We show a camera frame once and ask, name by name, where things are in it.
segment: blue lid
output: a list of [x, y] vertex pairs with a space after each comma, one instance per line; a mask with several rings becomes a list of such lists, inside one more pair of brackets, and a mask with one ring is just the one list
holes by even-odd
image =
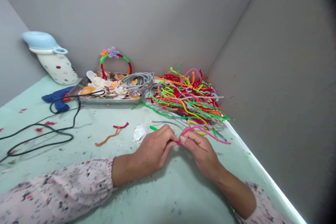
[[22, 34], [23, 39], [28, 43], [30, 48], [34, 49], [54, 49], [59, 47], [53, 36], [40, 31], [27, 31]]

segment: gray cardboard wall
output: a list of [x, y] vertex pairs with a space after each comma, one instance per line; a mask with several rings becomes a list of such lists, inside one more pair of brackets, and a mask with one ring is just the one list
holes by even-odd
[[[9, 0], [30, 30], [52, 34], [80, 76], [115, 46], [135, 71], [183, 63], [207, 72], [249, 0]], [[108, 59], [106, 70], [127, 71]]]
[[209, 71], [234, 128], [308, 223], [325, 223], [333, 203], [335, 17], [327, 0], [251, 0]]
[[21, 39], [28, 31], [7, 0], [0, 0], [0, 106], [39, 81], [46, 72]]

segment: gray wire coil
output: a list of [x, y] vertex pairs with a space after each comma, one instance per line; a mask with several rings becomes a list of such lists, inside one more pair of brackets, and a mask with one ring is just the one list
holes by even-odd
[[[137, 79], [136, 86], [131, 85], [131, 81]], [[152, 88], [154, 85], [154, 73], [139, 72], [127, 75], [119, 79], [120, 84], [124, 84], [122, 88], [127, 89], [132, 95], [140, 95]]]

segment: pink patterned shirt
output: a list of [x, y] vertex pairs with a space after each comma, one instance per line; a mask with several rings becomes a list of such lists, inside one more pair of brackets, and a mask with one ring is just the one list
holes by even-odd
[[[116, 188], [112, 183], [113, 158], [94, 159], [37, 176], [0, 195], [1, 224], [60, 224], [76, 219], [103, 204]], [[257, 208], [243, 224], [289, 224], [274, 210], [257, 184], [246, 183]]]

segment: white polka dot container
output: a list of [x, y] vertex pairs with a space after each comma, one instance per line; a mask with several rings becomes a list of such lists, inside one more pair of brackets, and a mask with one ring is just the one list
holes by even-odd
[[28, 31], [23, 33], [29, 49], [37, 57], [48, 74], [61, 85], [72, 85], [78, 80], [74, 68], [65, 56], [68, 51], [61, 48], [55, 39], [48, 33]]

